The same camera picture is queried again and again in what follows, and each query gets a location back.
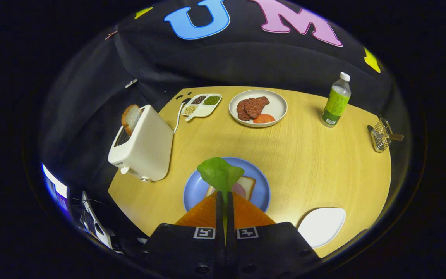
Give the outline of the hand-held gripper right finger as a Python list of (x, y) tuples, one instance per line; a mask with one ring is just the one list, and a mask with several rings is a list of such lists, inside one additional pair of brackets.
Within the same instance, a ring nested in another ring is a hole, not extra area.
[(313, 279), (321, 259), (290, 222), (237, 227), (239, 195), (228, 193), (226, 272), (234, 279)]

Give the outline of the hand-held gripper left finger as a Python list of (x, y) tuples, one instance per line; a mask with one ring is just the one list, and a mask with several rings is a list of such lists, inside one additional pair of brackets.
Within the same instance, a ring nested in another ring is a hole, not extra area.
[(222, 279), (225, 266), (223, 198), (213, 195), (214, 227), (160, 224), (143, 246), (142, 265), (163, 279)]

